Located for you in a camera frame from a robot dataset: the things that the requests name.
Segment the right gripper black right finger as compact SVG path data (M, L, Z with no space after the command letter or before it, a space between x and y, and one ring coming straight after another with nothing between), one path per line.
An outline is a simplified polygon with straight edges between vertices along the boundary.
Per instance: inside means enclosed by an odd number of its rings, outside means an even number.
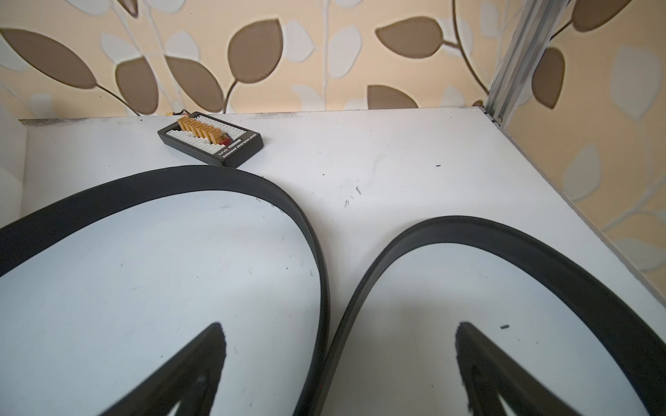
M474 415L577 415L470 322L455 334L457 362Z

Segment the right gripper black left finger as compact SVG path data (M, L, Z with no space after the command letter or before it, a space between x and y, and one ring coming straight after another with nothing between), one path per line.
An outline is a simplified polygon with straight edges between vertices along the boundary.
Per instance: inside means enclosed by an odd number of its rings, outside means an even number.
M225 334L210 324L105 415L208 415L227 357Z

